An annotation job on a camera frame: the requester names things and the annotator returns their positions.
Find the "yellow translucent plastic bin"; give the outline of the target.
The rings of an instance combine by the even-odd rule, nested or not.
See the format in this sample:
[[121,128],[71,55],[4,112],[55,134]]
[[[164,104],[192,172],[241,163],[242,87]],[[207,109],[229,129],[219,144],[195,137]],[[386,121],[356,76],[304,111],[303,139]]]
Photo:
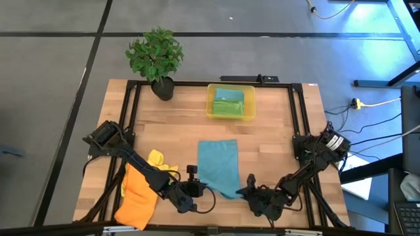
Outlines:
[[[244,93],[244,109],[243,115],[215,115],[213,113],[213,102],[215,101],[216,89],[230,89],[242,90]],[[229,84],[216,84],[211,83],[207,86],[207,103],[205,109],[206,115],[210,119],[233,119],[240,121],[250,121],[256,116],[256,93],[253,86],[245,85],[229,85]]]

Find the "blue microfiber towel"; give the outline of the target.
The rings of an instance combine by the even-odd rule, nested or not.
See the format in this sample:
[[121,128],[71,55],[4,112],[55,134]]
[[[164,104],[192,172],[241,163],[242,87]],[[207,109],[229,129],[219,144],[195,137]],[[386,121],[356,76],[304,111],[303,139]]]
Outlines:
[[239,199],[241,188],[237,140],[200,141],[198,176],[201,182],[227,199]]
[[217,88],[215,90],[215,100],[244,101],[244,93],[242,90],[230,90]]

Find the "dark grey monitor back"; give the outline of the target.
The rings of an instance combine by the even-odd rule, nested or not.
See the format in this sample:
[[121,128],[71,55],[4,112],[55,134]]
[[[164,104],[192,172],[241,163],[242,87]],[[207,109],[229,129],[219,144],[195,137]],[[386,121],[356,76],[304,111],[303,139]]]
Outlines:
[[401,88],[403,166],[420,176],[420,88]]

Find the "green microfiber towel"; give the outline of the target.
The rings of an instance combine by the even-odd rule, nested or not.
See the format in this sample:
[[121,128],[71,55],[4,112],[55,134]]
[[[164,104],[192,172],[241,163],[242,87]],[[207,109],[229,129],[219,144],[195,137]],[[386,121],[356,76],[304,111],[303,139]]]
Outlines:
[[239,100],[215,100],[213,113],[215,115],[243,115],[244,105]]

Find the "grey crumpled bag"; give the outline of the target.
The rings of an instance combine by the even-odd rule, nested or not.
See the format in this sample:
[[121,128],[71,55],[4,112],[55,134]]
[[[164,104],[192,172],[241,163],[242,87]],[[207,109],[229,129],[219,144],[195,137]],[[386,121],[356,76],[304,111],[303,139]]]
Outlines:
[[400,189],[407,201],[420,201],[420,176],[408,174],[402,180]]

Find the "silver metal bracket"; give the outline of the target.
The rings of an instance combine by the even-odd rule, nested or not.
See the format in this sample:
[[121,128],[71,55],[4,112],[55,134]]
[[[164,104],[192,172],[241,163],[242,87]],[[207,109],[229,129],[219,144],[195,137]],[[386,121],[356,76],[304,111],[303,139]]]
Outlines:
[[138,229],[132,226],[106,226],[102,230],[103,233],[122,233],[131,231],[138,231]]
[[285,236],[323,236],[323,233],[306,229],[285,229]]

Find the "yellow microfiber towel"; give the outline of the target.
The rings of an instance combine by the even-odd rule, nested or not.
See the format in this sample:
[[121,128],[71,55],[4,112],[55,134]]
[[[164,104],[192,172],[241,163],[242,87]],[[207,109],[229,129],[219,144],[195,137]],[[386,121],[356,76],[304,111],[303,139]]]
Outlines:
[[[162,152],[153,149],[149,155],[148,155],[148,160],[147,162],[152,165],[153,167],[157,167],[160,170],[174,170],[174,171],[178,171],[179,170],[179,166],[173,166],[170,167],[169,165],[164,164],[164,156],[162,154]],[[127,182],[128,182],[128,175],[129,175],[129,168],[130,168],[130,164],[126,163],[125,164],[125,175],[123,178],[123,181],[121,183],[121,196],[125,197],[125,193],[126,193],[126,189],[127,189]]]

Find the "white paper sheet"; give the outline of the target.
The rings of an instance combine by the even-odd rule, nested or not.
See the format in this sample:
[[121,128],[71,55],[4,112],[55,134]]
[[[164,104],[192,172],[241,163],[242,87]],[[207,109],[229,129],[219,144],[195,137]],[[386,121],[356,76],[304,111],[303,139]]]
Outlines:
[[[346,161],[344,171],[368,164],[368,162],[362,158],[359,158],[357,156],[351,156],[351,155],[348,155],[348,156],[349,158]],[[367,201],[369,199],[371,181],[372,181],[372,178],[365,178],[363,180],[349,182],[347,184],[341,184],[341,187],[344,191],[351,193]]]

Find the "black rig crossbeam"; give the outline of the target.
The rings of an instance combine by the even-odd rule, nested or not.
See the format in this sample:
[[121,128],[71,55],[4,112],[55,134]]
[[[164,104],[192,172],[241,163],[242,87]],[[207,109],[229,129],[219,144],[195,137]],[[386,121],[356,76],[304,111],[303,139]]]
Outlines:
[[[102,233],[106,226],[122,226],[115,222],[76,222],[49,226],[18,227],[0,229],[0,236],[86,236]],[[203,235],[221,233],[255,233],[285,236],[285,229],[306,229],[321,231],[323,236],[402,236],[391,233],[361,231],[349,227],[313,226],[309,228],[291,227],[221,227],[221,226],[164,226],[147,225],[145,231],[189,232]]]

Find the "black laptop keyboard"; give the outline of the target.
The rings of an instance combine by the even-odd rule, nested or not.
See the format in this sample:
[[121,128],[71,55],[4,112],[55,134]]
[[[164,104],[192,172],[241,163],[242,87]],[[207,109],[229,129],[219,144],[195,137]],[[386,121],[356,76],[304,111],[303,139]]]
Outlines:
[[394,203],[394,211],[404,236],[420,236],[420,202]]

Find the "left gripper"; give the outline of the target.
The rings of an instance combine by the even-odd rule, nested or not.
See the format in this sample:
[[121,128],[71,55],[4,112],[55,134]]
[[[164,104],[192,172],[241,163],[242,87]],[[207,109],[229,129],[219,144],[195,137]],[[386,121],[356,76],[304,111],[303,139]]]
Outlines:
[[195,204],[194,199],[202,197],[205,189],[205,185],[195,177],[195,174],[198,173],[196,165],[188,165],[186,172],[189,175],[187,181],[176,183],[172,193],[172,203],[178,213],[197,211],[198,206]]

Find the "black desk frame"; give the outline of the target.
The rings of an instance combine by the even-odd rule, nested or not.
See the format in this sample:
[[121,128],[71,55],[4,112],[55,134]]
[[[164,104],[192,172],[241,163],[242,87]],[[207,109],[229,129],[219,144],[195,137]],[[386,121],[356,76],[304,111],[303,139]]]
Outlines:
[[401,38],[406,43],[414,63],[404,71],[388,80],[354,80],[355,87],[367,88],[400,88],[403,86],[418,86],[420,81],[410,81],[415,75],[420,75],[420,18],[415,17],[415,12],[420,10],[420,0],[358,0],[384,2],[394,18],[399,33],[396,38]]

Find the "black aluminium table frame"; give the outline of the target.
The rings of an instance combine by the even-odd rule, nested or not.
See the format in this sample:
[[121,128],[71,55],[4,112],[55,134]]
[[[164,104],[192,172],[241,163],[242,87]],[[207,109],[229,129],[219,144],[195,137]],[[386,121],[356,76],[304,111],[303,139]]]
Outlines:
[[[105,120],[132,127],[134,147],[141,156],[152,149],[161,151],[165,164],[178,165],[182,180],[187,165],[196,165],[200,140],[236,139],[239,147],[241,183],[249,173],[258,184],[274,187],[282,176],[299,168],[292,136],[307,132],[319,135],[326,118],[317,84],[280,84],[257,87],[257,114],[252,121],[208,119],[205,108],[207,84],[215,82],[176,82],[173,99],[161,101],[143,81],[111,79],[104,97],[98,125]],[[111,157],[101,157],[86,168],[73,220],[82,219],[104,191]],[[334,167],[319,173],[322,194],[334,213],[349,224],[339,176]],[[255,217],[244,200],[228,200],[215,193],[217,204],[209,214],[178,214],[168,201],[158,200],[146,230],[197,231],[216,233],[273,233],[264,216]]]

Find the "green plant in black pot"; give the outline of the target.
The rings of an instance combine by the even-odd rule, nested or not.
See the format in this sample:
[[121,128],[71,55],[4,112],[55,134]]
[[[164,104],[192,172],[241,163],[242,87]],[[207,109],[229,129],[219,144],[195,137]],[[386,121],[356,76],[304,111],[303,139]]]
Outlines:
[[145,78],[160,100],[172,99],[175,84],[170,74],[176,73],[184,60],[182,45],[173,31],[152,28],[129,43],[125,56],[132,72]]

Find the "orange microfiber towel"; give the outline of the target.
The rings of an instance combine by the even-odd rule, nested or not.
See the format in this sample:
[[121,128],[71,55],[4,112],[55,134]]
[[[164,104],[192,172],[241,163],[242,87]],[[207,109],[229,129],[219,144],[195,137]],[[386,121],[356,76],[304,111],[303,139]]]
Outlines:
[[149,188],[145,177],[130,164],[125,165],[125,196],[115,219],[118,223],[144,230],[152,218],[158,196]]

